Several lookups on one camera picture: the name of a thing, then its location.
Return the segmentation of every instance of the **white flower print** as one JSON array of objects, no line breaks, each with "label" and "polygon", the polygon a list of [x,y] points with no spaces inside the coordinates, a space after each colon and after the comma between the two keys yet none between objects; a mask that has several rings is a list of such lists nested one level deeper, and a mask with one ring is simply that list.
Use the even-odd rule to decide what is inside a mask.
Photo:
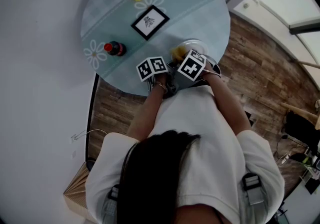
[{"label": "white flower print", "polygon": [[165,0],[144,0],[144,2],[135,3],[134,7],[140,10],[135,18],[138,18],[144,11],[146,11],[151,5],[155,5],[158,9],[160,9],[163,13],[166,13],[166,9],[163,7],[159,7]]},{"label": "white flower print", "polygon": [[104,50],[105,43],[101,42],[98,46],[95,40],[91,40],[90,49],[84,49],[83,52],[87,57],[87,60],[92,64],[93,68],[97,70],[99,68],[99,60],[105,61],[107,59],[107,54],[102,52]]}]

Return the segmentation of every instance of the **round table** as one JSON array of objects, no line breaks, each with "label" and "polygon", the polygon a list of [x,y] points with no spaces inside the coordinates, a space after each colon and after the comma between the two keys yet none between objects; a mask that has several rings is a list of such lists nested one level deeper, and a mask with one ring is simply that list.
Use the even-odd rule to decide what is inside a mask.
[{"label": "round table", "polygon": [[[155,5],[170,20],[148,41],[131,24]],[[148,95],[136,66],[147,57],[171,60],[170,49],[187,39],[199,39],[219,62],[229,41],[230,16],[225,0],[89,0],[82,17],[83,52],[94,70],[112,86],[132,94]],[[124,56],[110,56],[103,46],[125,44]]]}]

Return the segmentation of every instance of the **cable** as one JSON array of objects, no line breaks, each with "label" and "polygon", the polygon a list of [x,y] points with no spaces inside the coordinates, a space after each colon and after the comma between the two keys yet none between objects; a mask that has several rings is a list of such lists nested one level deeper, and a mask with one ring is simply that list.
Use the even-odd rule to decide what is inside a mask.
[{"label": "cable", "polygon": [[304,145],[301,145],[300,143],[298,143],[298,142],[295,142],[293,139],[290,139],[291,141],[293,141],[294,143],[296,143],[296,144],[298,144],[298,145],[300,145],[300,146],[302,146],[302,147],[304,147],[304,148],[307,148],[306,146],[304,146]]},{"label": "cable", "polygon": [[76,135],[75,137],[80,136],[81,134],[83,134],[84,132],[86,132],[87,130],[83,130],[82,132],[80,132],[78,135]]},{"label": "cable", "polygon": [[276,161],[275,163],[277,164],[280,160],[282,160],[285,156],[289,155],[288,153],[284,154],[278,161]]},{"label": "cable", "polygon": [[[280,142],[282,139],[290,139],[290,138],[289,138],[289,137],[287,137],[287,138],[282,138],[282,137],[281,137],[281,138],[279,139],[279,141],[277,142],[277,145],[276,145],[276,146],[277,146],[277,147],[276,147],[277,149],[276,149],[275,153],[273,154],[273,156],[275,156],[275,155],[277,154],[276,157],[278,158],[278,161],[282,159],[282,157],[279,158],[279,153],[278,153],[278,144],[279,144],[279,142]],[[301,147],[304,147],[304,148],[307,148],[307,149],[308,149],[308,147],[306,147],[306,146],[304,146],[304,145],[301,145],[301,144],[298,143],[298,142],[295,142],[293,139],[290,139],[290,140],[293,141],[294,143],[300,145]]]},{"label": "cable", "polygon": [[86,134],[84,134],[84,135],[82,135],[82,136],[80,136],[80,137],[75,137],[73,140],[78,140],[79,138],[82,138],[83,136],[86,136],[88,133],[90,133],[90,132],[92,132],[92,131],[102,131],[103,133],[105,133],[106,135],[108,135],[108,133],[106,133],[104,130],[99,130],[99,129],[95,129],[95,130],[91,130],[91,131],[88,131]]},{"label": "cable", "polygon": [[273,154],[273,156],[275,156],[276,155],[276,157],[278,158],[278,161],[279,161],[279,153],[278,153],[278,144],[279,144],[279,142],[282,140],[282,137],[279,139],[279,141],[277,142],[277,149],[276,149],[276,151],[274,152],[274,154]]},{"label": "cable", "polygon": [[301,147],[301,146],[295,146],[295,147],[291,148],[290,151],[288,153],[285,153],[282,157],[280,157],[280,159],[278,161],[276,161],[276,163],[278,163],[281,159],[283,159],[287,154],[290,155],[291,151],[298,148],[298,147]]}]

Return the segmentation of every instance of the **buckle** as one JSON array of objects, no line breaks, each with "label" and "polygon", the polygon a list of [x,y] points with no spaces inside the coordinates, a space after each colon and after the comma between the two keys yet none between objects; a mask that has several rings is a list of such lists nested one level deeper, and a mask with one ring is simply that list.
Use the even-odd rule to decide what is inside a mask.
[{"label": "buckle", "polygon": [[248,173],[242,178],[244,190],[248,194],[249,204],[254,205],[264,202],[264,197],[261,191],[260,177],[253,173]]},{"label": "buckle", "polygon": [[113,200],[113,201],[117,201],[118,200],[118,192],[119,192],[119,185],[114,185],[112,187],[112,189],[110,190],[110,192],[108,193],[108,198]]}]

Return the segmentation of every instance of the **bracelet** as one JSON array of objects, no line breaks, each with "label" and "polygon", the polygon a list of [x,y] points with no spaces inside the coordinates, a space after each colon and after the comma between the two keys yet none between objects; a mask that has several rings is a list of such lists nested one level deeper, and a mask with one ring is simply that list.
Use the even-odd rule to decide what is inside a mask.
[{"label": "bracelet", "polygon": [[221,75],[219,73],[216,73],[216,72],[212,72],[212,71],[209,71],[207,69],[203,69],[203,71],[207,72],[208,74],[214,74],[214,75],[217,75],[221,78]]},{"label": "bracelet", "polygon": [[164,89],[164,93],[167,93],[167,92],[168,92],[167,87],[166,87],[164,84],[162,84],[161,82],[155,81],[154,83],[155,83],[155,84],[158,84],[160,87],[162,87],[162,88]]}]

